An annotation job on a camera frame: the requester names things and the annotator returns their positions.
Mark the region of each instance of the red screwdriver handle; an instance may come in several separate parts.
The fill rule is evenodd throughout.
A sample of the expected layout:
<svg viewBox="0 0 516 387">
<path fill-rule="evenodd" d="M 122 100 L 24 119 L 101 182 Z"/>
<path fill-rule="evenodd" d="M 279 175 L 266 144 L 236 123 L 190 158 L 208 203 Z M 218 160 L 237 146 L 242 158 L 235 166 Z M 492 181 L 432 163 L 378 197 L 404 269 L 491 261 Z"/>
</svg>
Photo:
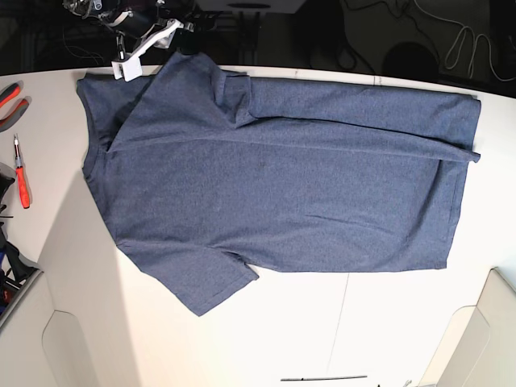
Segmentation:
<svg viewBox="0 0 516 387">
<path fill-rule="evenodd" d="M 16 169 L 16 175 L 18 176 L 19 199 L 22 201 L 23 208 L 29 208 L 31 205 L 31 199 L 29 198 L 29 191 L 27 190 L 27 184 L 25 183 L 23 167 Z"/>
</svg>

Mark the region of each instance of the red-handled tool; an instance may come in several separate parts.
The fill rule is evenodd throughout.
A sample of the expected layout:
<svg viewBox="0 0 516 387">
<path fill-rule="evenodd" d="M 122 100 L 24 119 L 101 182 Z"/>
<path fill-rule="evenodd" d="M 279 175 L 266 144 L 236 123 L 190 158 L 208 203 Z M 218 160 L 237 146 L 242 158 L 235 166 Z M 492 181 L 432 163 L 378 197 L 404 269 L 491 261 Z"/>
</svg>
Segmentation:
<svg viewBox="0 0 516 387">
<path fill-rule="evenodd" d="M 9 86 L 7 89 L 5 89 L 0 94 L 0 107 L 4 106 L 6 103 L 8 103 L 11 99 L 18 96 L 20 92 L 20 87 L 18 83 L 14 83 L 11 86 Z M 25 113 L 25 110 L 29 107 L 29 101 L 27 99 L 22 99 L 18 105 L 15 107 L 15 109 L 10 113 L 7 117 L 4 119 L 0 119 L 0 132 L 6 131 L 10 127 L 12 127 L 15 123 L 18 122 L 20 117 Z"/>
<path fill-rule="evenodd" d="M 15 161 L 16 161 L 16 176 L 18 176 L 19 199 L 22 201 L 23 208 L 29 208 L 31 199 L 29 198 L 29 191 L 25 183 L 25 176 L 23 175 L 22 157 L 19 155 L 19 141 L 18 135 L 15 135 Z"/>
</svg>

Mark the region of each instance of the white table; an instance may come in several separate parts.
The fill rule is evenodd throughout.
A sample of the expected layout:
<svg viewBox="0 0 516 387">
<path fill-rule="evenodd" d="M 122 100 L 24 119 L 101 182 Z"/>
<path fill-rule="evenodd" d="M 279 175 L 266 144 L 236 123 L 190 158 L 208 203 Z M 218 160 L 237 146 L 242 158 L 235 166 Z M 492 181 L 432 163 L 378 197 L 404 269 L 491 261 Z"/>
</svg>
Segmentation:
<svg viewBox="0 0 516 387">
<path fill-rule="evenodd" d="M 22 119 L 0 134 L 0 162 L 8 165 L 19 134 L 33 200 L 23 210 L 18 190 L 7 194 L 15 217 L 6 227 L 10 241 L 45 271 L 54 308 L 78 317 L 101 385 L 285 386 L 281 378 L 354 375 L 368 378 L 310 386 L 417 385 L 450 317 L 476 304 L 489 269 L 516 268 L 516 100 L 384 77 L 228 69 L 480 99 L 474 150 L 481 160 L 469 166 L 448 269 L 348 275 L 255 268 L 258 281 L 194 316 L 116 249 L 97 212 L 81 173 L 88 135 L 75 82 L 84 70 L 0 77 L 0 89 L 22 81 L 21 96 L 31 97 Z"/>
</svg>

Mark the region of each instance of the blue t-shirt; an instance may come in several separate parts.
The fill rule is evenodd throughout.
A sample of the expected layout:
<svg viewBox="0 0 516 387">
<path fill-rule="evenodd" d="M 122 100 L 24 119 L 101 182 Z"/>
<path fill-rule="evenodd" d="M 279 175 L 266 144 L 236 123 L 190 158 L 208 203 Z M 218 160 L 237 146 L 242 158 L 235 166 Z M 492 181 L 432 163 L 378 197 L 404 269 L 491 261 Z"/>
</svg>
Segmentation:
<svg viewBox="0 0 516 387">
<path fill-rule="evenodd" d="M 444 268 L 481 104 L 250 78 L 175 54 L 88 75 L 84 174 L 117 246 L 201 315 L 257 275 Z"/>
</svg>

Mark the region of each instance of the black wire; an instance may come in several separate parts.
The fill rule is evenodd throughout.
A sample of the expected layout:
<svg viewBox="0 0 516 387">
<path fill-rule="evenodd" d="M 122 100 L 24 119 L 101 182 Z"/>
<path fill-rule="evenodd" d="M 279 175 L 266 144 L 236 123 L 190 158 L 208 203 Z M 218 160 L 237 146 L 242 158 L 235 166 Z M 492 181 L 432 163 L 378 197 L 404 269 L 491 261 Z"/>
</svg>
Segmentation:
<svg viewBox="0 0 516 387">
<path fill-rule="evenodd" d="M 372 75 L 376 75 L 377 73 L 374 71 L 374 69 L 372 68 L 371 64 L 369 62 L 367 62 L 365 60 L 365 58 L 363 56 L 361 56 L 354 48 L 353 46 L 349 43 L 349 40 L 347 40 L 347 35 L 346 35 L 346 20 L 345 18 L 343 17 L 343 39 L 344 39 L 344 42 L 343 42 L 343 47 L 339 50 L 337 50 L 337 52 L 335 53 L 335 59 L 337 61 L 337 65 L 343 69 L 344 71 L 352 71 L 355 69 L 356 65 L 358 64 L 358 60 L 356 58 L 358 58 L 368 69 L 369 71 L 372 73 Z M 352 65 L 347 67 L 347 66 L 343 66 L 341 63 L 340 63 L 340 57 L 342 56 L 342 52 L 346 50 L 347 53 L 349 54 L 349 56 L 351 57 L 352 59 Z"/>
<path fill-rule="evenodd" d="M 106 60 L 104 59 L 104 57 L 102 55 L 98 54 L 99 56 L 95 56 L 95 54 L 96 54 L 95 52 L 90 52 L 89 50 L 86 50 L 85 48 L 82 48 L 82 47 L 78 47 L 76 45 L 69 45 L 68 43 L 66 43 L 63 40 L 63 34 L 64 33 L 69 34 L 71 31 L 78 31 L 79 35 L 80 34 L 85 35 L 83 30 L 81 29 L 81 25 L 76 26 L 76 25 L 61 24 L 60 30 L 59 30 L 59 32 L 62 32 L 61 36 L 56 31 L 52 31 L 52 29 L 50 29 L 50 28 L 42 31 L 46 34 L 46 36 L 44 37 L 44 41 L 47 42 L 47 45 L 50 44 L 51 47 L 46 48 L 46 46 L 45 46 L 44 50 L 42 50 L 40 53 L 38 53 L 35 56 L 34 65 L 38 65 L 38 66 L 45 65 L 47 63 L 48 59 L 52 59 L 53 56 L 56 55 L 58 52 L 59 53 L 66 52 L 67 55 L 72 55 L 73 57 L 76 57 L 72 52 L 69 51 L 70 48 L 72 48 L 74 50 L 79 49 L 83 54 L 85 54 L 84 56 L 82 56 L 82 58 L 78 58 L 78 60 L 77 60 L 78 64 L 81 63 L 81 60 L 92 60 L 95 62 L 96 66 L 103 66 L 106 64 Z M 35 40 L 35 50 L 38 52 L 39 50 L 37 50 L 37 44 L 38 44 L 38 41 Z"/>
<path fill-rule="evenodd" d="M 385 2 L 384 0 L 380 0 L 379 2 L 373 2 L 371 4 L 368 4 L 366 6 L 358 6 L 358 7 L 350 7 L 349 6 L 349 3 L 347 2 L 347 0 L 342 0 L 344 2 L 344 4 L 346 4 L 346 7 L 348 10 L 351 10 L 351 11 L 356 11 L 356 10 L 367 10 L 368 8 L 373 8 L 375 6 L 378 6 L 380 4 L 384 5 L 386 8 L 387 8 L 387 11 L 390 13 L 390 15 L 395 18 L 396 20 L 399 20 L 403 17 L 406 17 L 408 18 L 409 20 L 412 21 L 412 23 L 414 24 L 414 27 L 416 29 L 416 31 L 418 31 L 421 35 L 423 35 L 428 43 L 430 43 L 431 47 L 432 47 L 432 50 L 434 51 L 435 55 L 437 56 L 437 62 L 438 64 L 440 65 L 441 64 L 441 57 L 439 55 L 439 50 L 437 49 L 437 46 L 435 46 L 435 43 L 434 43 L 434 40 L 432 40 L 432 38 L 425 32 L 423 31 L 419 25 L 418 25 L 418 22 L 416 19 L 414 19 L 414 17 L 412 15 L 409 14 L 409 8 L 410 8 L 410 4 L 411 4 L 411 0 L 408 0 L 407 2 L 405 2 L 404 4 L 402 4 L 400 6 L 398 0 L 394 0 L 394 5 L 396 7 L 397 10 L 400 11 L 400 14 L 399 15 L 396 15 L 391 9 L 390 9 L 390 6 L 387 2 Z"/>
</svg>

